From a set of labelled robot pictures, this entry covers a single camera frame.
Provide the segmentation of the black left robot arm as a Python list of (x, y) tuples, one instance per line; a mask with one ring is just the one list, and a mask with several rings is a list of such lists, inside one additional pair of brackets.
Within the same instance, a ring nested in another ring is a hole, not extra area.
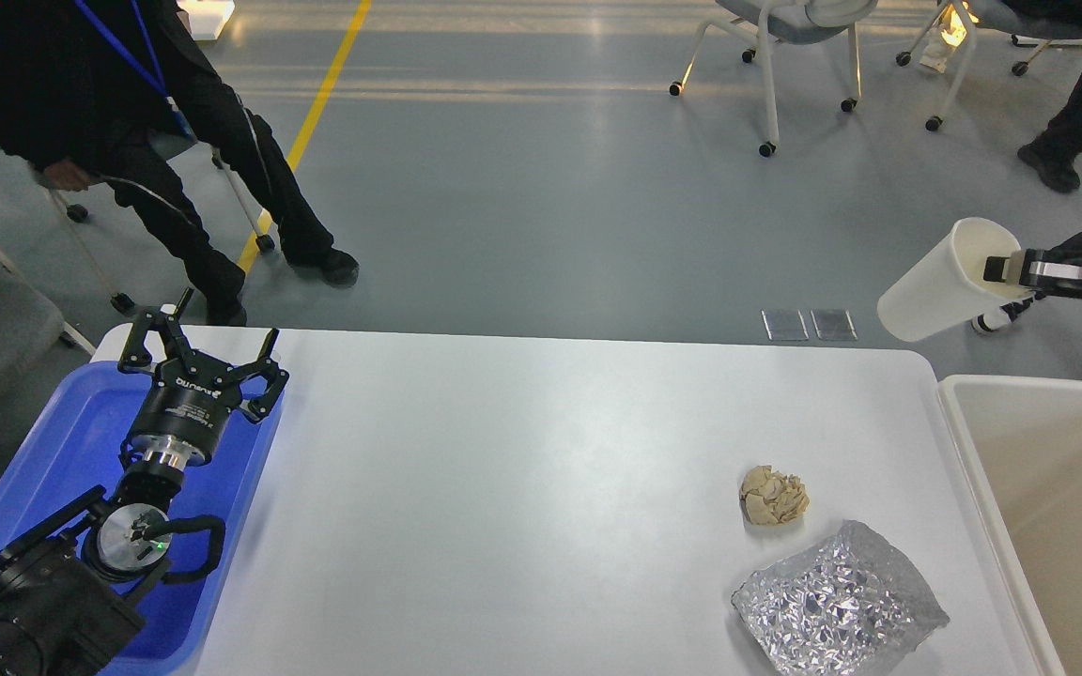
[(0, 481), (0, 675), (163, 675), (204, 638), (289, 380), (172, 312), (61, 382)]

